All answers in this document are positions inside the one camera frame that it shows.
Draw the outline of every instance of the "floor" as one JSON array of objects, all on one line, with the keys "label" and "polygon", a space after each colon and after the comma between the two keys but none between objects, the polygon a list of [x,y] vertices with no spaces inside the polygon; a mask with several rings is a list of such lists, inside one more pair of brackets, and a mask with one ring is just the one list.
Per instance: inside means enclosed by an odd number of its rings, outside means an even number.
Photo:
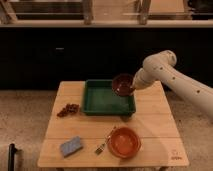
[{"label": "floor", "polygon": [[[55,96],[56,91],[0,91],[0,171],[7,170],[10,143],[15,143],[16,147],[21,149],[15,157],[15,171],[54,170],[39,169],[37,160]],[[174,167],[168,171],[212,171],[212,122],[173,92],[167,91],[166,96],[190,161],[188,167]],[[86,169],[86,171],[108,170],[155,171],[156,169]]]}]

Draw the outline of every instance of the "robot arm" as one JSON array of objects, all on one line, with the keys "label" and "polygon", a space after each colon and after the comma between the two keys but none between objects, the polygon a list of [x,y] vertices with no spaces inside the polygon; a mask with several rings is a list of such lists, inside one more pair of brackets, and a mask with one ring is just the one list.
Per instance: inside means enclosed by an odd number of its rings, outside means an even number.
[{"label": "robot arm", "polygon": [[158,79],[213,119],[213,89],[175,70],[176,61],[176,55],[168,50],[147,57],[135,74],[133,88],[144,89]]}]

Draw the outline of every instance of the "gray sponge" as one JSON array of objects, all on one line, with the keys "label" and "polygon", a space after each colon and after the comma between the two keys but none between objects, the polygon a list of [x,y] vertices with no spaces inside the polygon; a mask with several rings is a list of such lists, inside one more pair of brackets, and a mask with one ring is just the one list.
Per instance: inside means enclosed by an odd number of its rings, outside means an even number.
[{"label": "gray sponge", "polygon": [[76,136],[70,141],[67,141],[60,146],[61,153],[64,157],[76,152],[77,150],[83,148],[80,137]]}]

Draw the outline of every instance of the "green tray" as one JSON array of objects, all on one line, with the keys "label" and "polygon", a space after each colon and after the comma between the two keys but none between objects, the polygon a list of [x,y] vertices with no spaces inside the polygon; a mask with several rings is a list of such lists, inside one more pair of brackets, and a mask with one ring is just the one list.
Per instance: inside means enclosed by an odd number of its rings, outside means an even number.
[{"label": "green tray", "polygon": [[111,84],[112,80],[87,80],[82,112],[91,116],[131,116],[136,111],[134,95],[120,97],[113,92]]}]

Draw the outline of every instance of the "bowl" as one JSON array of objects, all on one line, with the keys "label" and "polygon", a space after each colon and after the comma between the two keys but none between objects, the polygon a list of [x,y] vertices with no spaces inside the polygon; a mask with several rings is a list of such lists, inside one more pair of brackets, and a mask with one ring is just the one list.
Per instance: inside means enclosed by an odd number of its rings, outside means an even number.
[{"label": "bowl", "polygon": [[133,76],[131,74],[119,74],[112,80],[112,90],[119,96],[130,96],[134,91],[132,82]]},{"label": "bowl", "polygon": [[116,128],[108,140],[109,151],[120,158],[134,157],[141,147],[138,135],[128,127]]}]

